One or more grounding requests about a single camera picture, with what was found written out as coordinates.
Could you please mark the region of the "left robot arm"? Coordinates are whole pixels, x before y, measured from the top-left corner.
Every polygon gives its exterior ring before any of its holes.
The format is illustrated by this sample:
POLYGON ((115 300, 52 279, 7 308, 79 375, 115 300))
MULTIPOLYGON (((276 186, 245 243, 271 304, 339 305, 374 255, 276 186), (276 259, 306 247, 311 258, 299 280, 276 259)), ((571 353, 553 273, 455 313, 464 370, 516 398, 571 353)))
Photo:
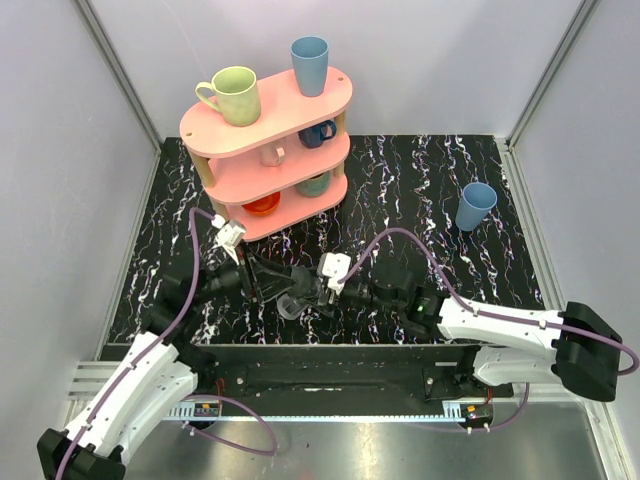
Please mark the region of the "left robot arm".
POLYGON ((191 277, 167 276, 126 357, 89 405, 61 430, 37 442, 47 479, 121 479, 142 441, 173 408, 175 419, 204 429, 225 403, 242 396, 248 369, 219 364, 193 344, 201 307, 244 294, 258 303, 292 300, 313 280, 303 268, 236 251, 215 269, 196 265, 191 277))

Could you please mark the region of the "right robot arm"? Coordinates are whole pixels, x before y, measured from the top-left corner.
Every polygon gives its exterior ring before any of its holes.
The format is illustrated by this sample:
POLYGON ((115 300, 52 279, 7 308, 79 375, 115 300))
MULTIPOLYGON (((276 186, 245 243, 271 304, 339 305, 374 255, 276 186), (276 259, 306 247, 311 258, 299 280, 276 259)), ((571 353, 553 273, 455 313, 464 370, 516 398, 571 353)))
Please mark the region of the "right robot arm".
POLYGON ((340 300, 396 313, 412 336, 479 343, 453 374, 463 395, 476 396, 488 385, 561 383, 589 400, 616 397, 622 338, 585 304, 524 310, 456 299, 419 285, 407 270, 374 275, 368 283, 330 279, 329 288, 340 300))

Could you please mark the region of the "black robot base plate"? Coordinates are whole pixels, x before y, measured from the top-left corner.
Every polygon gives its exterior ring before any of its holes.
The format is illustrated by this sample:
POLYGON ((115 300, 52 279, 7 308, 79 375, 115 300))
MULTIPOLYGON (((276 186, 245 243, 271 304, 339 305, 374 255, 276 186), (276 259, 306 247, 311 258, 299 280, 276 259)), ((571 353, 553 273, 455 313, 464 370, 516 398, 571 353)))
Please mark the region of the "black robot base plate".
POLYGON ((510 397, 472 373, 475 345, 188 345, 179 360, 199 375, 197 391, 232 397, 267 391, 399 390, 424 400, 510 397))

